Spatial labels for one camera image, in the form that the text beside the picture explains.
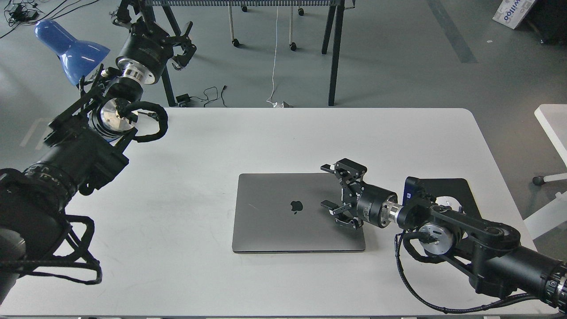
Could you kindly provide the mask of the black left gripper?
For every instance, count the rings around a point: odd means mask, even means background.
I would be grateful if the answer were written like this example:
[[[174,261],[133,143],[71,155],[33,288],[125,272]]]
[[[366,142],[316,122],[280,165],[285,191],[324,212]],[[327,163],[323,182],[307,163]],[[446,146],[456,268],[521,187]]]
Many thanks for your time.
[[[132,23],[129,6],[135,14],[142,12],[142,17],[135,23]],[[193,27],[192,21],[186,24],[184,34],[169,36],[157,24],[152,23],[148,28],[144,20],[144,8],[145,0],[122,0],[117,10],[111,12],[113,25],[130,30],[129,37],[116,58],[116,65],[124,70],[128,63],[135,61],[147,69],[144,84],[154,84],[160,79],[169,58],[172,57],[175,70],[182,70],[188,65],[197,48],[189,36]],[[183,53],[173,56],[173,47],[182,48]]]

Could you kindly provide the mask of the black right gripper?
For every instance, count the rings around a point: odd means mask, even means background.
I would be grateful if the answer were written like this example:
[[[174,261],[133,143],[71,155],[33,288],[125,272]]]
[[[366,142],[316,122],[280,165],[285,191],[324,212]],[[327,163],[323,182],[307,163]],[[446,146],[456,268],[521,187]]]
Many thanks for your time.
[[[351,195],[353,203],[349,202],[339,206],[334,202],[324,200],[320,202],[323,208],[334,216],[338,226],[347,227],[350,230],[362,228],[363,223],[384,228],[390,223],[389,207],[398,203],[397,194],[393,191],[383,189],[363,182],[363,176],[367,167],[348,158],[343,158],[333,165],[324,164],[320,166],[324,172],[336,176],[342,191]]]

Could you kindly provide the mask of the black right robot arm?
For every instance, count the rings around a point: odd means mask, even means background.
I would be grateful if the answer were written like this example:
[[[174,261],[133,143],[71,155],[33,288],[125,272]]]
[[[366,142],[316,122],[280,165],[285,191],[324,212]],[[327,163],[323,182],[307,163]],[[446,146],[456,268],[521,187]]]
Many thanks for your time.
[[[408,291],[421,303],[445,314],[464,314],[540,300],[566,312],[566,262],[525,248],[518,230],[504,223],[470,216],[442,204],[429,193],[423,181],[405,180],[402,203],[397,194],[363,181],[366,166],[343,158],[322,165],[342,187],[342,203],[324,200],[321,206],[338,226],[358,230],[364,223],[384,228],[397,224],[394,250],[398,273]],[[468,276],[478,294],[497,301],[468,309],[452,309],[429,303],[407,280],[400,260],[403,246],[413,259],[423,263],[450,263]]]

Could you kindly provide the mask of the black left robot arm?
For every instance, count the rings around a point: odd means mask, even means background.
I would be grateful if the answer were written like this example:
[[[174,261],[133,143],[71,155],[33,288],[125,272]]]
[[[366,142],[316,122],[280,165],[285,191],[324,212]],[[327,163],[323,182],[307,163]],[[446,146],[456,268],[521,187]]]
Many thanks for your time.
[[[152,85],[172,60],[181,70],[196,52],[192,22],[180,31],[172,6],[178,0],[123,0],[113,24],[129,36],[116,58],[104,67],[108,48],[80,41],[51,19],[37,22],[35,34],[59,56],[67,78],[81,96],[50,123],[44,139],[48,153],[24,171],[1,170],[1,299],[23,276],[48,276],[39,267],[93,270],[99,284],[100,262],[89,252],[94,222],[65,212],[80,193],[99,190],[128,165],[131,141],[149,143],[168,130],[168,114],[159,104],[142,101],[143,85]]]

